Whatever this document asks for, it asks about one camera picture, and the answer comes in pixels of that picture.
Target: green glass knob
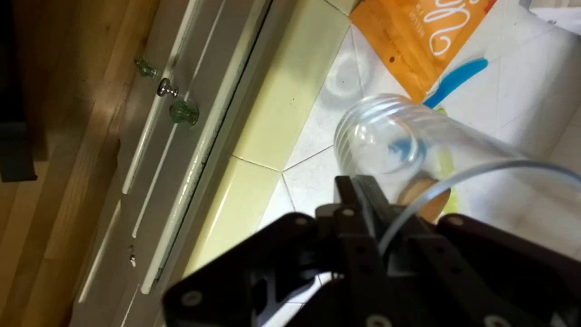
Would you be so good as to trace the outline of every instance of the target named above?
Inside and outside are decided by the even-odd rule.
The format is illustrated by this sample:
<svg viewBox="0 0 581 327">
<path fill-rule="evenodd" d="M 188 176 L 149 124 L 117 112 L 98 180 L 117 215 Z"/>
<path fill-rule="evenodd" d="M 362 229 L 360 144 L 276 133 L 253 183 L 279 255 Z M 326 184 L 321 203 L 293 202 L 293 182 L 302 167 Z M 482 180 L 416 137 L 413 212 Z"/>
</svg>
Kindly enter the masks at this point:
<svg viewBox="0 0 581 327">
<path fill-rule="evenodd" d="M 200 110 L 184 100 L 178 100 L 170 107 L 171 121 L 175 124 L 187 122 L 193 126 L 198 121 L 199 116 Z"/>
<path fill-rule="evenodd" d="M 157 69 L 151 67 L 149 62 L 145 61 L 143 58 L 138 58 L 133 62 L 137 66 L 137 69 L 139 69 L 139 74 L 142 77 L 151 77 L 154 79 L 157 76 Z"/>
</svg>

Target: screw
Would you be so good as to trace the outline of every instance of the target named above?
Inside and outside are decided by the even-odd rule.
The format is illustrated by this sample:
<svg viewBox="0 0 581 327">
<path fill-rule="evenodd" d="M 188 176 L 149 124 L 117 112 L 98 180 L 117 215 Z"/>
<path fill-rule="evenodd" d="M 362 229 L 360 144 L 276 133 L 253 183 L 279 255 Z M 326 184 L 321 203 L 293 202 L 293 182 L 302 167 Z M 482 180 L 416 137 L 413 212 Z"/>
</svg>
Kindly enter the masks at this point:
<svg viewBox="0 0 581 327">
<path fill-rule="evenodd" d="M 484 326 L 486 327 L 511 327 L 511 324 L 497 315 L 487 315 L 484 317 Z"/>
<path fill-rule="evenodd" d="M 365 321 L 366 327 L 392 327 L 392 322 L 382 315 L 370 315 Z"/>
<path fill-rule="evenodd" d="M 448 218 L 448 221 L 452 225 L 456 225 L 456 226 L 464 225 L 464 220 L 462 220 L 462 218 L 460 218 L 460 217 L 452 216 L 452 217 Z"/>
<path fill-rule="evenodd" d="M 202 302 L 202 294 L 198 291 L 190 291 L 182 295 L 181 300 L 184 307 L 195 307 Z"/>
<path fill-rule="evenodd" d="M 307 223 L 308 223 L 307 218 L 299 217 L 299 218 L 295 219 L 295 224 L 297 224 L 299 226 L 304 226 Z"/>
<path fill-rule="evenodd" d="M 343 216 L 352 217 L 355 216 L 355 211 L 352 209 L 343 209 Z"/>
</svg>

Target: floor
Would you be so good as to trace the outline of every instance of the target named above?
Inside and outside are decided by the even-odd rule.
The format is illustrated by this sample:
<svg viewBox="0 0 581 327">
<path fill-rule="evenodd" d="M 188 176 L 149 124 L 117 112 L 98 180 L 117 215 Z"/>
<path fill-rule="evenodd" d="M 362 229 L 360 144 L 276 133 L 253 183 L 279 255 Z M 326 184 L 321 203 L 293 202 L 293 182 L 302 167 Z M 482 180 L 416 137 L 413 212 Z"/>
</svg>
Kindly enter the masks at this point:
<svg viewBox="0 0 581 327">
<path fill-rule="evenodd" d="M 66 326 L 158 0 L 13 1 L 38 180 L 0 184 L 0 326 Z"/>
<path fill-rule="evenodd" d="M 498 0 L 448 71 L 483 56 L 489 66 L 442 104 L 453 119 L 546 159 L 581 105 L 579 53 L 578 36 L 538 20 L 516 0 Z M 333 178 L 340 174 L 333 153 L 335 127 L 354 102 L 378 93 L 405 95 L 351 26 L 259 228 L 286 212 L 312 215 L 332 202 Z M 581 258 L 579 246 L 571 251 Z M 269 326 L 287 321 L 325 280 L 320 276 L 309 291 L 291 299 Z"/>
</svg>

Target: silver metal knob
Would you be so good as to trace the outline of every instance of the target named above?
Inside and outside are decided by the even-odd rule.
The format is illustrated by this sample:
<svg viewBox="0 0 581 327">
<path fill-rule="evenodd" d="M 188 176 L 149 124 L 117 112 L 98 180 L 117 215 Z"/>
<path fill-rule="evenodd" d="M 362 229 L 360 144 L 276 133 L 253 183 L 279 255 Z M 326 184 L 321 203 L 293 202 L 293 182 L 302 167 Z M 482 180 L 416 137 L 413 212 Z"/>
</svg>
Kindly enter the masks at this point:
<svg viewBox="0 0 581 327">
<path fill-rule="evenodd" d="M 178 96 L 180 92 L 179 88 L 171 88 L 170 79 L 164 77 L 162 81 L 159 82 L 159 86 L 157 87 L 157 94 L 162 97 L 166 94 L 171 94 L 174 98 Z"/>
</svg>

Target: tile floor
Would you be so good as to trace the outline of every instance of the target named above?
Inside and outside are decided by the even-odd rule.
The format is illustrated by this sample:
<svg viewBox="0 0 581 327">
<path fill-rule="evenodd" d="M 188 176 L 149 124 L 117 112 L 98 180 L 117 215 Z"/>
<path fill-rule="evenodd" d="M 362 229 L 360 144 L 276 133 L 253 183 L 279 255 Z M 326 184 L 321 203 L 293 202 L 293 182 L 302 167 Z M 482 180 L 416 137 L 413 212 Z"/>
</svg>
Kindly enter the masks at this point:
<svg viewBox="0 0 581 327">
<path fill-rule="evenodd" d="M 575 115 L 581 104 L 578 36 L 537 19 L 517 0 L 498 0 L 447 71 L 482 56 L 489 66 L 443 101 L 449 116 L 539 158 L 549 157 L 565 130 L 581 135 L 581 113 Z M 378 93 L 406 94 L 352 26 L 260 227 L 284 212 L 312 215 L 317 206 L 332 202 L 333 177 L 340 174 L 333 154 L 335 127 L 354 102 Z M 578 125 L 567 129 L 574 115 Z M 562 152 L 556 149 L 553 156 L 564 162 L 579 157 Z M 287 305 L 289 315 L 313 289 L 306 293 Z"/>
</svg>

